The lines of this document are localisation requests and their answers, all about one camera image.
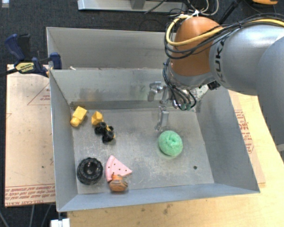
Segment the black floor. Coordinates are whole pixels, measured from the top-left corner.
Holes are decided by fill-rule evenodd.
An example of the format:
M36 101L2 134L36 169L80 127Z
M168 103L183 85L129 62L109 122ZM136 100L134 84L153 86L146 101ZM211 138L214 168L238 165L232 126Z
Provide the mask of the black floor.
M219 0L220 8L211 18L219 21L228 6L234 0ZM167 15L143 14L139 12L110 11L78 11L77 0L10 0L9 9L2 8L0 0L0 73L4 72L8 63L15 58L8 53L4 40L11 34L31 34L31 51L38 58L45 58L45 28L80 27L113 30L164 31L169 22ZM273 8L257 8L261 12L273 12ZM284 15L284 0L279 0L275 11ZM226 23L244 19L257 12L244 1L231 13ZM6 109L6 78L0 78L0 209L10 227L29 225L31 206L20 208L4 208L4 166L5 166L5 110ZM32 226L41 226L49 205L36 205ZM52 206L45 223L58 218Z

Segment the bin floor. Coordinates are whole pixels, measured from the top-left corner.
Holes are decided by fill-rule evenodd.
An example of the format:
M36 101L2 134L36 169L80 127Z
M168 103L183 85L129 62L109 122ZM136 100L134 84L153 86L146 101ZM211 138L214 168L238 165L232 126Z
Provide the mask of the bin floor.
M72 129L76 169L82 159L97 158L105 169L113 155L133 172L127 177L129 189L145 189L179 185L213 183L213 176L196 114L171 109L165 130L178 133L183 141L183 151L177 157L163 154L158 146L161 132L155 130L158 122L156 108L99 110L104 121L113 126L115 139L110 144L96 135L90 117L78 128ZM105 170L95 185L84 185L77 179L79 194L110 191Z

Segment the yellow cable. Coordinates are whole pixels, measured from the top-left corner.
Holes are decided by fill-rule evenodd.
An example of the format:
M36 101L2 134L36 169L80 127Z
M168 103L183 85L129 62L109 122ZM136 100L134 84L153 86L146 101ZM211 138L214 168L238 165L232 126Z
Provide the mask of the yellow cable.
M171 32L171 29L173 28L173 26L180 20L180 19L187 19L187 18L192 18L191 15L180 15L178 16L177 18L175 18L173 20L173 22L169 25L169 27L167 28L167 31L166 31L166 41L168 44L172 45L172 46L180 46L180 45L185 45L185 44L189 44L191 42L194 42L196 40L200 40L200 39L203 39L205 37L210 37L216 33L218 33L219 31L221 31L223 28L217 28L213 31L210 31L210 32L207 32L205 34L202 34L202 35L199 35L197 37L194 37L194 38L191 38L191 39L188 39L188 40L184 40L184 41L181 41L181 42L173 42L169 39L169 34ZM254 22L267 22L267 23L275 23L275 24L278 24L278 25L281 25L284 27L284 22L282 21L279 21L279 20L276 20L276 19L268 19L268 18L264 18L264 19L258 19L258 20L255 20L255 21L250 21L250 22L247 22L247 23L254 23Z

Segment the gray metal bin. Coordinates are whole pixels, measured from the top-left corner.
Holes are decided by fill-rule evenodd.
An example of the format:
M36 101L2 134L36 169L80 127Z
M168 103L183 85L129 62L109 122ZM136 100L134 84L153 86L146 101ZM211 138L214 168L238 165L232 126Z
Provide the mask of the gray metal bin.
M51 70L51 109L59 212L259 192L228 91L208 91L196 112L169 107L167 130L177 132L183 151L167 157L158 148L160 95L148 102L149 84L164 81L164 33L47 28L48 52L58 52L63 69ZM78 128L70 125L76 106L88 110ZM103 144L90 123L101 111L115 129ZM110 191L105 176L95 185L76 177L79 162L95 157L105 167L110 155L132 169L129 190Z

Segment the yellow label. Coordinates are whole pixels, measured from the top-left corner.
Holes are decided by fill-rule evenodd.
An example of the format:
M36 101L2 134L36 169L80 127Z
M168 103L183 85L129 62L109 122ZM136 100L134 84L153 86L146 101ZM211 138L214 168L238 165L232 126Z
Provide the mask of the yellow label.
M34 69L34 63L32 63L32 62L22 62L22 63L19 63L19 64L16 66L16 69L17 69L18 71L24 73L24 72L33 70L33 69Z

